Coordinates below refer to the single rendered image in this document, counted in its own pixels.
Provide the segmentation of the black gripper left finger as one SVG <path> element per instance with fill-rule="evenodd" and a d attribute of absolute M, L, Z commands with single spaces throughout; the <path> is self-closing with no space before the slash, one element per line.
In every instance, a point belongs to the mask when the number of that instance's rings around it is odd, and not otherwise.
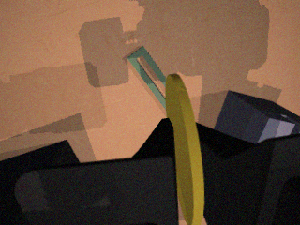
<path fill-rule="evenodd" d="M 178 225 L 176 174 L 163 118 L 132 157 L 36 167 L 14 193 L 31 225 Z"/>

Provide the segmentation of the thin gold coin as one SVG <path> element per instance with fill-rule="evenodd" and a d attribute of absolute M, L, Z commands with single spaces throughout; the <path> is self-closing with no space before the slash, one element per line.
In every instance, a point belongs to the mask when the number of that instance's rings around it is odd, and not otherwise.
<path fill-rule="evenodd" d="M 166 115 L 173 125 L 177 194 L 187 225 L 203 220 L 203 161 L 194 111 L 181 76 L 169 74 L 165 88 Z"/>

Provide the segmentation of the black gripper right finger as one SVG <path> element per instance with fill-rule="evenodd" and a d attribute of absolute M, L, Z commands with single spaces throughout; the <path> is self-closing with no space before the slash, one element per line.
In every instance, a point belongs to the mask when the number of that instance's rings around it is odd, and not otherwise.
<path fill-rule="evenodd" d="M 206 225 L 272 225 L 283 184 L 300 176 L 300 133 L 251 143 L 196 125 Z"/>

